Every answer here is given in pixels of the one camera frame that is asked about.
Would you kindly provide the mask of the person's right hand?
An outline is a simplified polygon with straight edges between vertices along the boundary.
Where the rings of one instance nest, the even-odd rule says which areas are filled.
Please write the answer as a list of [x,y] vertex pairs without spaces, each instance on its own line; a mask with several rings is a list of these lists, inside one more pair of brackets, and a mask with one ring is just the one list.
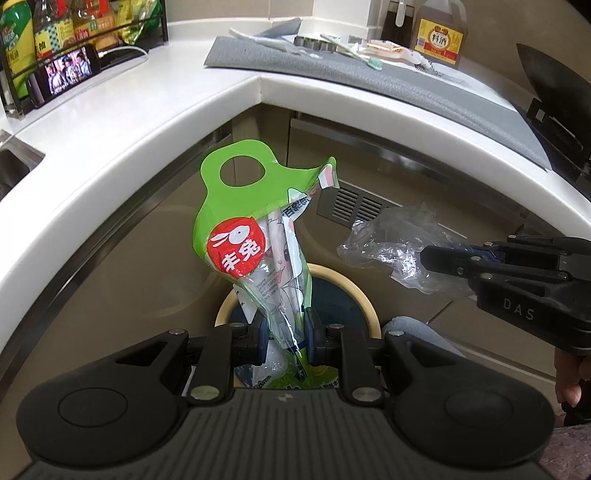
[[581,380],[591,379],[590,357],[576,357],[558,348],[554,352],[556,369],[555,391],[559,403],[567,402],[575,407],[582,396]]

